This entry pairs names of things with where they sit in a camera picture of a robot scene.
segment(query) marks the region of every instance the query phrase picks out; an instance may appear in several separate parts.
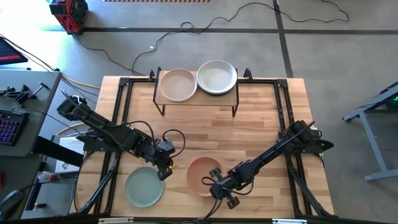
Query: terracotta bowl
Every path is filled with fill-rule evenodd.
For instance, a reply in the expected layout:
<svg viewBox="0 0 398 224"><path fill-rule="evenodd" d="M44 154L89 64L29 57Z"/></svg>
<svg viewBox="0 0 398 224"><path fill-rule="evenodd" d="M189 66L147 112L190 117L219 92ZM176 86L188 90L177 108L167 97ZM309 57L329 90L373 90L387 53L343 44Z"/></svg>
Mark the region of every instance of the terracotta bowl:
<svg viewBox="0 0 398 224"><path fill-rule="evenodd" d="M193 97L197 90L194 74L184 69L167 72L159 83L160 92L170 101L183 102Z"/></svg>
<svg viewBox="0 0 398 224"><path fill-rule="evenodd" d="M210 177L209 171L219 167L221 164L215 159L209 157L201 157L194 160L187 171L187 184L188 187L193 190L196 194L202 197L209 197L210 187L209 185L204 185L201 182L203 177Z"/></svg>

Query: white bowl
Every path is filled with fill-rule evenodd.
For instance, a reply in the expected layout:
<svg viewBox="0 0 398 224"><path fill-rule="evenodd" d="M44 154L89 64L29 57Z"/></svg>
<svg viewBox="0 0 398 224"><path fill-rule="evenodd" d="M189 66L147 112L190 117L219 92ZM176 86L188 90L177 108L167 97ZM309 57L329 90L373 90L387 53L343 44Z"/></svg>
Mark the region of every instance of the white bowl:
<svg viewBox="0 0 398 224"><path fill-rule="evenodd" d="M235 68L228 62L215 60L202 65L197 74L199 87L211 94L222 95L234 88L238 80Z"/></svg>
<svg viewBox="0 0 398 224"><path fill-rule="evenodd" d="M184 69L167 72L159 83L160 92L170 101L183 102L189 100L197 90L194 74Z"/></svg>

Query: orange bowl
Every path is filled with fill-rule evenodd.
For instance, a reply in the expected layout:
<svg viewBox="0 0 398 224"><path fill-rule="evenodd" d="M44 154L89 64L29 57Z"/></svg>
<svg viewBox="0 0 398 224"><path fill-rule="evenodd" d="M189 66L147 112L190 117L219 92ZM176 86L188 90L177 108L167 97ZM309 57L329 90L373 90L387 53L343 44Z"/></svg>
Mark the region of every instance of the orange bowl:
<svg viewBox="0 0 398 224"><path fill-rule="evenodd" d="M196 194L202 197L209 197L210 194L210 185L204 185L201 182L203 177L210 177L209 172L216 168L221 168L221 164L212 158L209 157L201 157L195 159L188 167L187 170L187 184L188 187L193 190Z"/></svg>

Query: bowl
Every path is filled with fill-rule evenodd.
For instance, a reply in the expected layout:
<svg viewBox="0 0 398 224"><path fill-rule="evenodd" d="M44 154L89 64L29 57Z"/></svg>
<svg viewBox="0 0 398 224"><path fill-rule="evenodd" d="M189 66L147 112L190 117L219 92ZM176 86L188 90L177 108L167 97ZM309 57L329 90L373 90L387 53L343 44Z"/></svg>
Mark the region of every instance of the bowl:
<svg viewBox="0 0 398 224"><path fill-rule="evenodd" d="M197 90L194 74L185 69L167 72L159 83L160 92L170 101L183 102L189 100Z"/></svg>
<svg viewBox="0 0 398 224"><path fill-rule="evenodd" d="M135 207L147 208L155 204L163 194L164 182L151 167L134 170L124 185L124 195Z"/></svg>
<svg viewBox="0 0 398 224"><path fill-rule="evenodd" d="M215 60L202 65L197 73L199 87L211 95L231 91L238 80L235 68L228 62Z"/></svg>
<svg viewBox="0 0 398 224"><path fill-rule="evenodd" d="M195 159L188 167L187 170L187 184L189 189L193 190L196 194L202 197L209 197L210 194L210 185L204 185L201 182L203 177L210 177L209 171L212 169L219 167L221 168L220 163L209 157L201 157Z"/></svg>

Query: wooden shelf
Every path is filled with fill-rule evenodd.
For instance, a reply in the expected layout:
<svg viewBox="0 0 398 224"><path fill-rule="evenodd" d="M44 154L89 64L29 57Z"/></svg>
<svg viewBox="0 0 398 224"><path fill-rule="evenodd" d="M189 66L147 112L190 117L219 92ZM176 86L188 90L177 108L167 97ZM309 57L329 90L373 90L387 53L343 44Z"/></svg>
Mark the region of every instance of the wooden shelf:
<svg viewBox="0 0 398 224"><path fill-rule="evenodd" d="M164 75L169 71L160 71L159 82L157 83L155 94L155 103L158 105L191 105L191 106L236 106L238 104L238 91L236 85L227 94L221 96L212 96L205 93L199 86L192 98L187 101L176 103L168 100L160 91L159 83Z"/></svg>

